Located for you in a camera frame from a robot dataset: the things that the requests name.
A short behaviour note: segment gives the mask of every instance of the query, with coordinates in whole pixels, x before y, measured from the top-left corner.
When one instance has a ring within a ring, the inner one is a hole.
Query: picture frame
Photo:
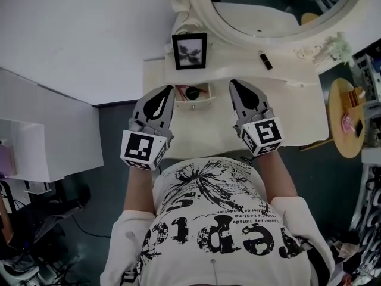
[[[174,62],[177,70],[206,67],[206,33],[172,35]]]

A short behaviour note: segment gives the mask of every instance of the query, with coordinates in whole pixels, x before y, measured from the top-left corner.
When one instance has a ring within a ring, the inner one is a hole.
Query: round wooden side table
[[[359,120],[363,123],[363,131],[357,138],[355,132],[344,133],[341,127],[341,120],[346,111],[341,104],[340,94],[353,89],[353,86],[345,79],[336,79],[329,90],[328,116],[332,138],[337,149],[345,158],[355,157],[363,147],[365,138],[365,117],[363,106],[350,109],[349,115],[356,126]]]
[[[301,19],[301,24],[307,24],[317,18],[319,18],[319,16],[314,13],[304,13]]]

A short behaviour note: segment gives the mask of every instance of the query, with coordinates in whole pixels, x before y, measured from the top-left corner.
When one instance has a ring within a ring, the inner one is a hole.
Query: mirror frame
[[[290,35],[251,36],[240,32],[226,23],[218,14],[211,0],[171,0],[173,10],[178,13],[172,34],[192,33],[194,30],[209,30],[221,40],[243,47],[272,46],[298,42],[311,42],[318,36],[325,39],[335,32],[345,31],[356,24],[367,0],[340,0],[328,12],[308,24],[300,26]]]

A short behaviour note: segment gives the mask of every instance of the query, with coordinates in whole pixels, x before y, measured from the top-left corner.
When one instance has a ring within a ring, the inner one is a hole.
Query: white cabinet
[[[103,166],[98,109],[1,69],[0,138],[14,148],[16,179],[52,182]]]

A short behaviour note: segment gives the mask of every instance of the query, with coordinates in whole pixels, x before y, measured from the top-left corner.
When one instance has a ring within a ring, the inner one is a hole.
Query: white t-shirt
[[[255,169],[183,161],[154,185],[157,216],[124,211],[102,286],[326,285],[332,254],[301,197],[266,202]]]

